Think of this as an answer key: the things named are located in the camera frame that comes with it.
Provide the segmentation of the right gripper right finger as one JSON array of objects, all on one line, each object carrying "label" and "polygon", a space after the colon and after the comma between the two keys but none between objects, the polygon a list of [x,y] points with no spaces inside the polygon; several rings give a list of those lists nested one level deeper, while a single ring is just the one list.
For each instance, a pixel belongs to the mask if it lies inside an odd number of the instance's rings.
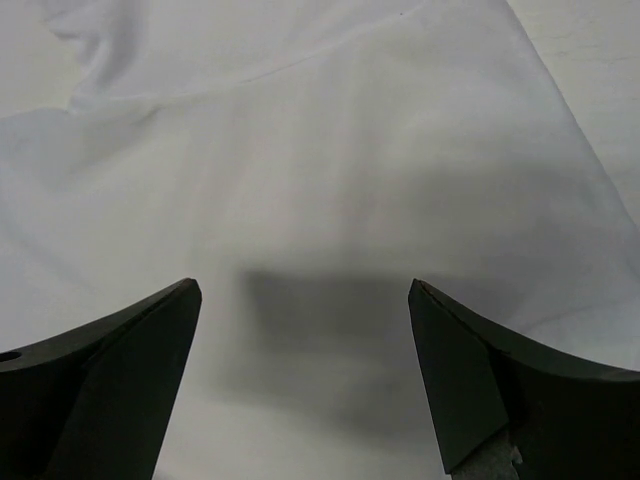
[{"label": "right gripper right finger", "polygon": [[531,340],[421,280],[412,283],[408,304],[450,477],[638,477],[636,371]]}]

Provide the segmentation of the white t-shirt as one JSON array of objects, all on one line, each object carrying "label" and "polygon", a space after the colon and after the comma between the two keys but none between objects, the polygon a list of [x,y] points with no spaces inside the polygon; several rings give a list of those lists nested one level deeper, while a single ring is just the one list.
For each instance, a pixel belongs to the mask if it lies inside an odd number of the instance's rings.
[{"label": "white t-shirt", "polygon": [[159,479],[440,479],[407,295],[639,364],[639,232],[503,1],[5,1],[1,347],[184,277]]}]

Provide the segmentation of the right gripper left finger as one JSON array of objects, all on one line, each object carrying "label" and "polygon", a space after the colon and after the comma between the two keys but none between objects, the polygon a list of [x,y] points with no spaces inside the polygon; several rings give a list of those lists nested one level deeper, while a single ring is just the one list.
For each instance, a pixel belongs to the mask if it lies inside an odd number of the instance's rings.
[{"label": "right gripper left finger", "polygon": [[152,478],[201,303],[186,278],[2,353],[2,478]]}]

